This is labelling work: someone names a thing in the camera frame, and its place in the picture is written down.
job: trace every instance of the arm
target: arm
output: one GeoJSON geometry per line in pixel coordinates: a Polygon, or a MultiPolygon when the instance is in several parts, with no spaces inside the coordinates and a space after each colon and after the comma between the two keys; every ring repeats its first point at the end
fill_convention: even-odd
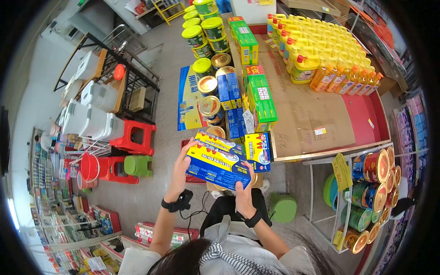
{"type": "MultiPolygon", "coordinates": [[[[247,161],[245,161],[243,164],[249,168],[251,177],[253,177],[254,172],[252,165],[250,165],[247,161]]],[[[243,189],[243,184],[239,181],[235,184],[235,190],[237,191],[235,207],[237,208],[237,211],[246,219],[252,218],[257,212],[255,207],[252,205],[251,189],[252,187],[250,184],[246,186],[246,189],[243,189]]],[[[254,230],[263,247],[274,253],[278,259],[290,250],[283,239],[281,239],[267,225],[267,223],[265,223],[263,219],[260,219],[260,221],[254,226],[254,230]]]]}
{"type": "MultiPolygon", "coordinates": [[[[180,155],[174,163],[171,184],[164,197],[166,203],[176,202],[180,193],[185,190],[185,172],[191,163],[191,158],[187,157],[187,153],[189,148],[195,144],[197,144],[197,141],[191,138],[190,142],[182,148],[180,155]]],[[[168,209],[160,208],[156,224],[154,225],[153,240],[150,245],[151,251],[155,251],[161,256],[168,252],[174,231],[175,219],[176,212],[170,213],[168,209]]]]}

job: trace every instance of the blue and yellow box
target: blue and yellow box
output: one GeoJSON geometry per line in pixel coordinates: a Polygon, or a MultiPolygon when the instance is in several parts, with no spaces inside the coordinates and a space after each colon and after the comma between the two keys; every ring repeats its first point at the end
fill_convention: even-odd
{"type": "Polygon", "coordinates": [[[233,141],[222,139],[216,135],[200,130],[197,132],[194,139],[206,143],[208,145],[214,146],[215,148],[225,151],[227,153],[237,155],[242,160],[246,159],[246,153],[243,151],[242,146],[237,143],[234,143],[233,141]]]}
{"type": "Polygon", "coordinates": [[[242,144],[240,139],[240,131],[238,126],[237,109],[227,110],[225,115],[226,121],[226,137],[228,140],[242,144]]]}
{"type": "Polygon", "coordinates": [[[253,166],[255,173],[271,170],[271,153],[268,133],[245,136],[246,159],[253,166]]]}
{"type": "Polygon", "coordinates": [[[230,110],[234,107],[232,106],[231,98],[229,96],[228,82],[226,75],[219,75],[217,77],[217,89],[219,91],[220,104],[223,110],[230,110]]]}
{"type": "Polygon", "coordinates": [[[238,86],[237,75],[235,73],[228,73],[227,85],[229,87],[229,98],[231,99],[232,108],[242,107],[242,98],[240,95],[240,87],[238,86]]]}
{"type": "Polygon", "coordinates": [[[240,134],[240,139],[242,144],[245,144],[246,135],[246,124],[243,117],[243,108],[237,108],[237,118],[238,118],[238,133],[240,134]]]}
{"type": "Polygon", "coordinates": [[[191,158],[187,173],[202,180],[230,190],[235,190],[237,181],[241,181],[244,188],[251,181],[249,169],[237,155],[218,150],[209,144],[199,142],[189,149],[187,156],[191,158]]]}

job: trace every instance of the green plastic stool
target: green plastic stool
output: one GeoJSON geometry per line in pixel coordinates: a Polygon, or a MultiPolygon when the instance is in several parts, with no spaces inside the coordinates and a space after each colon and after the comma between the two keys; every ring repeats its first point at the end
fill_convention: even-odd
{"type": "Polygon", "coordinates": [[[152,156],[127,156],[124,160],[124,171],[131,176],[152,176],[153,171],[148,170],[150,161],[153,162],[152,156]]]}
{"type": "Polygon", "coordinates": [[[297,201],[295,201],[293,195],[281,195],[272,192],[270,202],[269,217],[272,217],[274,221],[289,223],[294,220],[297,213],[297,201]]]}

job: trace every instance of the yellow price sign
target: yellow price sign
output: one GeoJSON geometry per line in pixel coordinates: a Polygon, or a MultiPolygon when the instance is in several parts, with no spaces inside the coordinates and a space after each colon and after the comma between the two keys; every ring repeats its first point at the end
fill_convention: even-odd
{"type": "Polygon", "coordinates": [[[342,191],[352,186],[353,181],[350,175],[350,167],[345,163],[344,156],[338,153],[331,164],[337,181],[337,190],[342,191]]]}

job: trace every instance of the floor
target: floor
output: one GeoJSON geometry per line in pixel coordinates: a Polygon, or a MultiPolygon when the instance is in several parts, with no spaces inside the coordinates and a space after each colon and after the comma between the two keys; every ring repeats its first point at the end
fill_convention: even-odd
{"type": "MultiPolygon", "coordinates": [[[[154,136],[154,175],[152,178],[143,178],[139,185],[127,185],[114,182],[100,181],[99,186],[91,194],[87,194],[89,204],[101,205],[119,213],[123,234],[134,238],[135,224],[142,221],[154,222],[160,208],[169,181],[174,160],[180,152],[180,142],[194,136],[197,132],[186,130],[178,132],[176,129],[176,106],[178,101],[178,86],[180,68],[192,64],[195,59],[191,49],[181,37],[182,17],[171,22],[171,26],[162,24],[144,34],[141,39],[149,49],[162,47],[162,51],[154,51],[156,61],[154,71],[161,76],[156,124],[158,130],[154,136]]],[[[330,245],[303,217],[309,215],[310,210],[310,171],[308,166],[300,162],[272,163],[272,170],[263,174],[263,178],[270,181],[270,188],[265,193],[267,198],[273,191],[293,194],[297,201],[297,214],[293,222],[288,224],[274,223],[273,230],[281,236],[290,247],[298,244],[293,232],[296,231],[312,240],[322,251],[329,255],[342,269],[344,274],[353,274],[362,257],[363,252],[353,255],[345,252],[337,255],[330,245]]],[[[334,215],[322,198],[322,186],[325,178],[332,173],[331,165],[314,166],[314,209],[313,220],[334,215]]],[[[188,184],[187,189],[193,191],[191,209],[184,211],[188,216],[191,212],[202,209],[202,197],[206,192],[204,185],[188,184]]],[[[214,199],[209,196],[206,208],[209,209],[214,199]]],[[[205,214],[194,216],[191,228],[200,228],[205,214]]],[[[330,235],[333,229],[334,218],[320,222],[322,232],[330,235]]],[[[187,227],[188,221],[177,215],[176,227],[187,227]]]]}

